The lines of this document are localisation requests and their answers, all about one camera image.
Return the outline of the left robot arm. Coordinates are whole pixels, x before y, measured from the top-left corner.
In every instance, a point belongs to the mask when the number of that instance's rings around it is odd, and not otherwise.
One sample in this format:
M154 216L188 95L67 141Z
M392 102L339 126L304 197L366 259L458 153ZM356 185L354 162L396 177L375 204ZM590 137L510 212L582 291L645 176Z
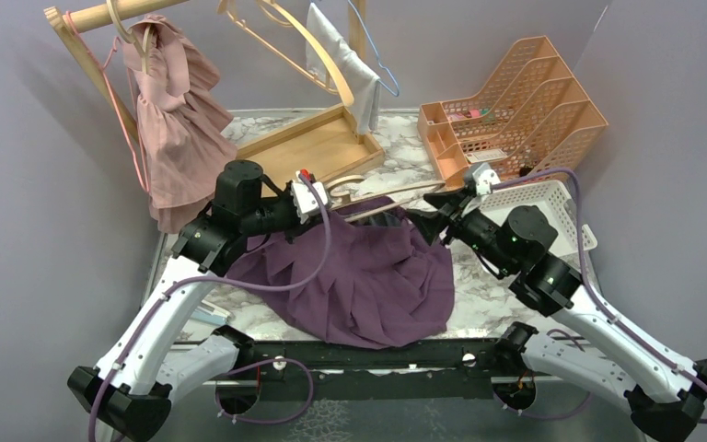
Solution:
M264 198L263 187L275 195ZM192 313L217 284L253 289L227 277L253 237L297 234L321 221L330 229L325 186L299 170L283 189L250 160L228 162L217 176L214 197L185 225L160 280L121 338L94 366L78 366L67 380L87 410L87 437L103 423L120 439L150 440L166 422L175 401L226 373L249 373L252 353L213 335L186 353L168 353Z

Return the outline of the blue wire hanger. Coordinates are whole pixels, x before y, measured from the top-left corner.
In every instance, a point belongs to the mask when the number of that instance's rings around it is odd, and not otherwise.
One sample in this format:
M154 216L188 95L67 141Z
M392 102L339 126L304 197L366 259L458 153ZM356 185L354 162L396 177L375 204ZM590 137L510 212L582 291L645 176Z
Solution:
M382 59L375 39L367 26L366 1L347 1L349 15L347 43L343 43L343 38L338 35L335 26L328 23L318 3L319 1L311 1L308 8L307 23L311 26L310 35L313 40L308 44L326 69L326 78L334 85L342 103L346 106L352 106L355 103L360 83L364 83L365 88L368 88L370 84L385 86L389 94L398 97L400 95L399 81ZM365 57L369 53L375 57L376 65L382 74L386 75L388 83L385 83L376 74L370 75L365 64ZM348 81L342 70L342 65L346 65L349 60L359 60L364 65L354 64L353 83Z

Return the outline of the white skirt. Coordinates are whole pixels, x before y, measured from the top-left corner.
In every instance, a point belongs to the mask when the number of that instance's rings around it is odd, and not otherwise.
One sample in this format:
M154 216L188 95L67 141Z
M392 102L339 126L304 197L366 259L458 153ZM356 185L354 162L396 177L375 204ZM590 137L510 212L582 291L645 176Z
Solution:
M368 134L377 128L380 101L380 77L351 49L315 3L309 5L306 28L340 69L353 94L347 110L356 121L356 132Z

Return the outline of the pink skirt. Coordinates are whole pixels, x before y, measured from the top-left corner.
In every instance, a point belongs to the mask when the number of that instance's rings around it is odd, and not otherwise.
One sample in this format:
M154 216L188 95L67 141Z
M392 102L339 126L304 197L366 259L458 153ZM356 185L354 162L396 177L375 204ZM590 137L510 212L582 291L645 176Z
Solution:
M233 116L212 95L218 68L181 28L149 14L130 30L137 39L150 35L145 59L133 46L123 52L139 90L149 211L159 231L177 234L213 198L218 175L237 156L222 134Z

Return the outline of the purple garment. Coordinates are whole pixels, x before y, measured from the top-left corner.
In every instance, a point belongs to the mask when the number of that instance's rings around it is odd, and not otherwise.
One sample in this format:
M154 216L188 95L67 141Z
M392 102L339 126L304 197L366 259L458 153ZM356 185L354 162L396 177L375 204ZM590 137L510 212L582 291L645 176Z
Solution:
M260 297L288 325L326 343L361 348L402 347L446 330L455 306L452 255L428 245L401 207L348 223L345 217L390 204L380 197L330 215L324 228L287 242L249 240L250 253L227 272L257 285Z

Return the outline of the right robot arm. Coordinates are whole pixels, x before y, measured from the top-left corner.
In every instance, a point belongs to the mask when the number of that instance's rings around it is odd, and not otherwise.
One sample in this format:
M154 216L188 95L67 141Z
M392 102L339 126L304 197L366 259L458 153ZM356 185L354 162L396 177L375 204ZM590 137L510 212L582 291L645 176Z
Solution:
M520 322L494 350L505 374L523 368L582 387L630 415L655 441L684 441L703 423L707 359L672 351L604 300L585 274L551 253L557 230L535 205L513 208L502 223L479 210L465 211L470 192L425 195L431 211L410 209L409 220L433 244L459 240L526 307L579 333L602 353L596 357L563 346Z

